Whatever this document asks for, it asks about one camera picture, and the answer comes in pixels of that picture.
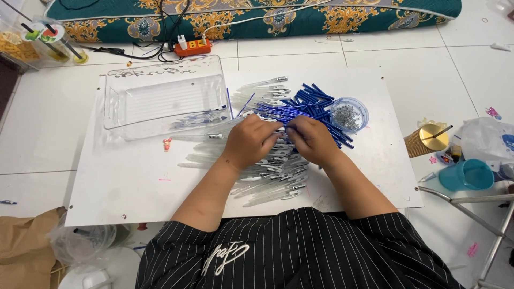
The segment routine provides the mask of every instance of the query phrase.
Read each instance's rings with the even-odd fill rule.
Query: person
[[[146,247],[136,289],[461,287],[325,125],[304,116],[286,133],[323,167],[347,220],[306,207],[219,228],[239,174],[264,158],[281,126],[250,115],[232,129],[219,159]]]

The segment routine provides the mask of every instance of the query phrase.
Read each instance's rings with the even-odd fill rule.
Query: white board
[[[300,90],[302,83],[317,84],[335,97],[354,97],[368,108],[368,128],[353,136],[355,148],[342,150],[398,208],[421,207],[417,181],[396,119],[386,82],[378,69],[341,68],[327,70],[226,71],[229,91],[244,84],[278,76],[289,76],[283,84]],[[206,170],[180,168],[179,162],[193,153],[195,142],[173,140],[163,151],[160,136],[138,141],[111,141],[103,129],[104,78],[99,81],[77,176],[71,195],[66,226],[167,221]],[[274,215],[282,211],[314,206],[323,212],[341,211],[334,188],[323,170],[310,165],[307,192],[244,208],[250,196],[229,196],[223,217]]]

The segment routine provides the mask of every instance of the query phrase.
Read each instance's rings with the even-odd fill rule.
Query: white cable
[[[215,27],[223,27],[223,26],[230,26],[230,25],[232,25],[232,24],[240,24],[240,23],[243,23],[243,22],[251,21],[251,20],[257,20],[257,19],[264,19],[264,18],[275,17],[275,16],[282,15],[282,14],[287,14],[287,13],[291,13],[291,12],[296,12],[296,11],[298,11],[298,10],[302,10],[302,9],[305,9],[305,8],[310,8],[310,7],[314,7],[314,6],[320,6],[320,5],[325,4],[325,3],[328,3],[328,2],[330,2],[330,1],[332,1],[332,0],[322,1],[322,2],[319,2],[319,3],[311,4],[311,5],[308,5],[308,6],[303,6],[303,7],[300,7],[300,8],[297,8],[297,9],[293,9],[293,10],[289,10],[289,11],[285,11],[285,12],[280,12],[280,13],[273,14],[273,15],[270,15],[270,16],[254,17],[254,18],[245,19],[245,20],[241,20],[241,21],[236,21],[236,22],[232,22],[232,23],[225,23],[225,24],[214,25],[214,26],[208,27],[207,29],[205,29],[205,30],[201,33],[201,39],[202,39],[203,43],[204,43],[205,45],[207,45],[207,41],[205,40],[205,39],[206,39],[206,37],[205,37],[205,33],[207,32],[207,30],[209,30],[209,29],[211,29],[211,28],[215,28]]]

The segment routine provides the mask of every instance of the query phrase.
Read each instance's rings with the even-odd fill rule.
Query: plastic container
[[[219,57],[110,71],[104,128],[135,140],[231,119]]]
[[[48,237],[56,259],[79,271],[90,266],[102,268],[108,261],[105,252],[123,246],[131,235],[128,227],[121,224],[64,227],[65,220],[66,214]]]
[[[439,181],[450,191],[486,190],[494,184],[489,166],[478,159],[468,159],[439,171]]]
[[[354,111],[353,122],[355,124],[352,124],[351,120],[350,122],[340,123],[338,121],[340,118],[336,116],[338,111],[341,111],[341,108],[348,106],[351,107]],[[330,109],[331,123],[340,128],[345,133],[356,133],[362,130],[368,124],[369,118],[370,116],[366,106],[359,100],[352,97],[343,97],[334,101]]]

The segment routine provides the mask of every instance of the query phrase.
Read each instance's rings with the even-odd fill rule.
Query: white tile floor
[[[514,123],[514,51],[488,46],[499,42],[514,48],[514,22],[501,18],[485,3],[463,1],[462,14],[438,27],[342,36],[354,42],[331,41],[325,35],[216,41],[212,53],[222,58],[224,70],[380,67],[404,135],[414,131],[424,117],[459,127],[463,120],[487,116],[485,108],[490,106],[503,116],[502,121]],[[135,56],[154,48],[101,46],[121,47]],[[125,68],[130,60],[93,52],[89,56],[83,66],[43,68],[22,77],[8,113],[0,121],[0,200],[19,204],[0,207],[0,215],[34,216],[68,204],[98,75]],[[172,53],[167,56],[176,59]],[[157,64],[155,59],[132,61],[133,67]],[[340,82],[342,91],[352,85],[351,79],[327,77]],[[442,168],[431,165],[428,156],[414,158],[411,163],[419,178]],[[499,183],[486,192],[457,195],[498,194],[507,185]],[[425,186],[440,189],[437,182]],[[425,207],[409,209],[410,220],[450,267],[466,265],[453,274],[465,287],[471,287],[492,235],[436,197],[423,196]],[[466,207],[498,225],[505,209],[497,205]],[[160,226],[150,227],[156,229],[144,232],[148,238]],[[479,248],[470,258],[466,252],[475,242]],[[512,245],[502,245],[488,281],[513,288],[514,269],[507,264],[507,246]]]

